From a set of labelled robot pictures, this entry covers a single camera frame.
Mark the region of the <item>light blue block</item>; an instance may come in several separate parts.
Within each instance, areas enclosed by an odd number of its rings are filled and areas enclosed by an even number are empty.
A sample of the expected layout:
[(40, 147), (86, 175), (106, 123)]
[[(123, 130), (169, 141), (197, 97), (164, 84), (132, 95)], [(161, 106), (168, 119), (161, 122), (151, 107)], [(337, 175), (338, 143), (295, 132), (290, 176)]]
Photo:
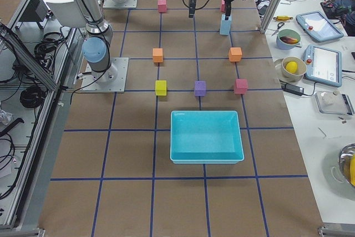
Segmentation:
[(231, 23), (232, 23), (232, 16), (225, 16), (224, 14), (221, 16), (222, 27), (230, 27)]
[(222, 24), (220, 26), (219, 34), (222, 36), (228, 36), (230, 34), (231, 26), (229, 24)]

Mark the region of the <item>pink block far left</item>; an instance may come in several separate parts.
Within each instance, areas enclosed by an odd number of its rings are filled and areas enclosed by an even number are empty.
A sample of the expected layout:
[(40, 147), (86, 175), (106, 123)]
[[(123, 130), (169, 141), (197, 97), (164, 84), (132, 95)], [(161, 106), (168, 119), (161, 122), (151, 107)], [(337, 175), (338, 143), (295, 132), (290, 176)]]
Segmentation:
[(226, 11), (225, 1), (224, 1), (224, 0), (221, 0), (220, 11), (221, 11), (221, 12), (225, 12), (225, 11)]

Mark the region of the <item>dark pink block near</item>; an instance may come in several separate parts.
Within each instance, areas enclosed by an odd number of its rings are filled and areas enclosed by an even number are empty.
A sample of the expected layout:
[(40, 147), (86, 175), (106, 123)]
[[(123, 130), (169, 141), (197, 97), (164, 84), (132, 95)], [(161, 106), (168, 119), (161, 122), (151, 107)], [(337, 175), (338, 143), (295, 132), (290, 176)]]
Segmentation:
[(168, 10), (167, 0), (158, 0), (158, 12), (159, 13), (166, 13), (167, 10)]

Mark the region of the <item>orange block far right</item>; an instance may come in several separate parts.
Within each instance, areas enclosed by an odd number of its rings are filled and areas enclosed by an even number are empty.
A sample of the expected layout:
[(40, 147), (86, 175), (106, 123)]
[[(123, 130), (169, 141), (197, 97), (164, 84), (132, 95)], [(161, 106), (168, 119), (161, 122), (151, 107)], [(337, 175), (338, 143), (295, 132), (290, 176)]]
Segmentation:
[(229, 49), (229, 61), (239, 62), (242, 59), (242, 49), (240, 47), (231, 47)]

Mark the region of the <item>orange block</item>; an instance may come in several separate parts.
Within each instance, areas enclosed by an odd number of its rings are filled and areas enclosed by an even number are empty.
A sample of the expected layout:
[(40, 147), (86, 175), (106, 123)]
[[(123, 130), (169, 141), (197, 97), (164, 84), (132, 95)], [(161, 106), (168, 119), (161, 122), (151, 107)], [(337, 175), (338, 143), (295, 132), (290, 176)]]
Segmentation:
[(154, 63), (162, 63), (164, 61), (163, 49), (153, 48), (152, 59)]
[(229, 61), (239, 62), (242, 59), (242, 49), (240, 47), (231, 47), (229, 49)]

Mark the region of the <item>gold metal cylinder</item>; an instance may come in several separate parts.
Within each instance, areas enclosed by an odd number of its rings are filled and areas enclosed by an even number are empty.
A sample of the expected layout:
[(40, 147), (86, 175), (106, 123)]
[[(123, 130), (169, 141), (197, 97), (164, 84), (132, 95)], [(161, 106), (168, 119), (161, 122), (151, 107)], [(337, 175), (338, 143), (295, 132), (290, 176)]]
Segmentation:
[(278, 22), (286, 22), (286, 21), (293, 20), (293, 17), (290, 17), (290, 16), (275, 16), (275, 17), (273, 17), (273, 19), (275, 21), (278, 21)]

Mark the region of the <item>black scissors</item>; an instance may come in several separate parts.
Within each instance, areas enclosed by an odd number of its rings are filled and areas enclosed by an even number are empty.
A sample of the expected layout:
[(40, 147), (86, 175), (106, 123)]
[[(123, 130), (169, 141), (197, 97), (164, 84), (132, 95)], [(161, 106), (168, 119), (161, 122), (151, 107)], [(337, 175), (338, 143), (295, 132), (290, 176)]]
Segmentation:
[(277, 24), (277, 29), (272, 33), (272, 36), (276, 35), (284, 25), (285, 25), (284, 22), (279, 22)]

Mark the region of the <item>orange block near right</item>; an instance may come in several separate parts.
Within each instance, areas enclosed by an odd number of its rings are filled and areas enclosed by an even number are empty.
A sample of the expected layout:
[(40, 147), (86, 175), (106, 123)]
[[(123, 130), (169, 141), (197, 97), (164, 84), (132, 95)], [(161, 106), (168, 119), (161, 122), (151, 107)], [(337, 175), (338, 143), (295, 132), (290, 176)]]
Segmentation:
[(163, 49), (153, 48), (152, 59), (154, 63), (162, 63), (164, 61)]

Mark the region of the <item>green bowl with fruit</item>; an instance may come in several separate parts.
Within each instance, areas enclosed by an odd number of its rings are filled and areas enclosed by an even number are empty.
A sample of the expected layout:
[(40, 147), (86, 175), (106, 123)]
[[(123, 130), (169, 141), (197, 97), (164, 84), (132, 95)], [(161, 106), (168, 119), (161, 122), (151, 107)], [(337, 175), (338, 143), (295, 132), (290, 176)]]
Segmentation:
[(276, 46), (281, 50), (290, 50), (301, 41), (300, 35), (292, 29), (283, 29), (278, 32)]

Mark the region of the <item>yellow lemon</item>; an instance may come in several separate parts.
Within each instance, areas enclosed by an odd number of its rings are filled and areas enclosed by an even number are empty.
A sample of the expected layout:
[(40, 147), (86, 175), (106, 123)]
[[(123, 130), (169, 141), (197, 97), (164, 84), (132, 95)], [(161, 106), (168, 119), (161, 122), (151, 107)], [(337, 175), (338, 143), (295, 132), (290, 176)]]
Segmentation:
[(285, 70), (291, 74), (295, 74), (298, 70), (298, 64), (296, 61), (289, 61), (285, 65)]

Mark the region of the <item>yellow block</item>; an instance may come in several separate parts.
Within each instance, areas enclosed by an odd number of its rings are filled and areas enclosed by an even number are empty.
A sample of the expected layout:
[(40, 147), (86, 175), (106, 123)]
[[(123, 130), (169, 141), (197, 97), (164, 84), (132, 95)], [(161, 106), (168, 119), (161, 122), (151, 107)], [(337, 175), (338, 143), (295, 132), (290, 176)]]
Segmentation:
[(156, 94), (156, 96), (166, 96), (167, 95), (167, 81), (166, 80), (156, 80), (155, 81), (155, 94)]

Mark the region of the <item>teach pendant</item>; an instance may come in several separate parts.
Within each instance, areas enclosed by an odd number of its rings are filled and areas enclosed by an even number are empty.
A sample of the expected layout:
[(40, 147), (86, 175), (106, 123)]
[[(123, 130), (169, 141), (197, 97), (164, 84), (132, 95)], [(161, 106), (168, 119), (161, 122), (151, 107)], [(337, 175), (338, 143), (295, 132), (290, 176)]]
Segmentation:
[(306, 64), (304, 78), (331, 87), (342, 86), (342, 53), (334, 49), (308, 45), (303, 61)]
[(320, 11), (296, 16), (297, 23), (316, 42), (340, 39), (344, 34)]

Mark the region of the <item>black power adapter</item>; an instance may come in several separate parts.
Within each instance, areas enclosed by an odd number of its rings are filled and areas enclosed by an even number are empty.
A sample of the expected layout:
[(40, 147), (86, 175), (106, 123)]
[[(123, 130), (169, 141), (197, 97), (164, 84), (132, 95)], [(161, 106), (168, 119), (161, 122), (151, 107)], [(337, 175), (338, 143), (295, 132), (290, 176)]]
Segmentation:
[(304, 95), (304, 88), (299, 87), (294, 84), (285, 83), (285, 84), (281, 85), (281, 88), (283, 89), (284, 92), (287, 92), (287, 93), (291, 93), (291, 94), (298, 95), (298, 96)]

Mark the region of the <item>kitchen scale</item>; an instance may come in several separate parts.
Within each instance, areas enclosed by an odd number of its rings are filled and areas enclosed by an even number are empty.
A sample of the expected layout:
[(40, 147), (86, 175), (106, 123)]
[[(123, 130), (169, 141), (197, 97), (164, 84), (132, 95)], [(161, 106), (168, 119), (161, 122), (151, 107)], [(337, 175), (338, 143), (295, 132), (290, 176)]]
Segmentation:
[(349, 96), (339, 91), (317, 92), (315, 100), (319, 111), (323, 114), (354, 115)]

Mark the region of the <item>steel bowl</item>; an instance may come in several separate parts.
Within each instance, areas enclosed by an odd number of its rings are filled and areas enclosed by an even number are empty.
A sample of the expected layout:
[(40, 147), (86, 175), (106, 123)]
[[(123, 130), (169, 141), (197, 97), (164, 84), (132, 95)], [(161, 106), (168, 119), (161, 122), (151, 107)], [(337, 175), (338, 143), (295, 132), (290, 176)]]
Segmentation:
[(354, 143), (341, 149), (337, 159), (338, 165), (331, 168), (335, 181), (347, 183), (354, 188)]

